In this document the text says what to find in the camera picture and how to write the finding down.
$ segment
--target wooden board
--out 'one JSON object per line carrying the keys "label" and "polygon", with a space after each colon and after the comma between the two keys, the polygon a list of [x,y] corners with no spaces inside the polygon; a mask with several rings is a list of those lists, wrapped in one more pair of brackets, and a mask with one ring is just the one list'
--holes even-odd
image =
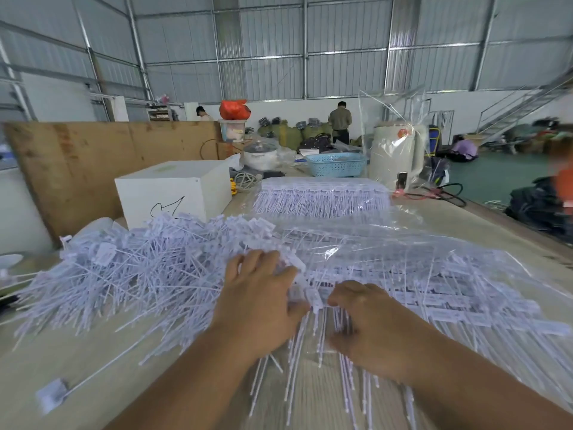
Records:
{"label": "wooden board", "polygon": [[169,160],[217,160],[217,122],[10,122],[4,130],[54,240],[123,215],[114,179]]}

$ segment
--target bag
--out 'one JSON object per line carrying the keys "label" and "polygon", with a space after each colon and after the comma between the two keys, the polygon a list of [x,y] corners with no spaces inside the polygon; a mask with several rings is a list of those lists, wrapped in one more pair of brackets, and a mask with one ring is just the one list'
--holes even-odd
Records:
{"label": "bag", "polygon": [[247,120],[250,109],[245,105],[247,100],[221,101],[219,113],[225,120]]}

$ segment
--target man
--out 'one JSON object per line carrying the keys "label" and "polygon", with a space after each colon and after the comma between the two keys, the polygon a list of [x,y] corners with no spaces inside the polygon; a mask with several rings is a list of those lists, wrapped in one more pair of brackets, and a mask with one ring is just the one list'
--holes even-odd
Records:
{"label": "man", "polygon": [[[298,270],[275,274],[279,257],[251,251],[230,260],[209,328],[105,430],[212,429],[249,368],[292,338],[310,309],[305,302],[287,305]],[[346,310],[354,327],[351,334],[334,333],[330,345],[356,366],[411,386],[416,404],[440,428],[573,428],[569,412],[443,335],[377,285],[342,282],[328,304]]]}
{"label": "man", "polygon": [[348,126],[352,123],[352,114],[346,109],[346,102],[340,101],[338,108],[328,116],[328,123],[332,125],[332,142],[340,140],[350,144]]}
{"label": "man", "polygon": [[199,116],[201,120],[213,120],[213,118],[207,114],[202,105],[197,107],[197,116]]}

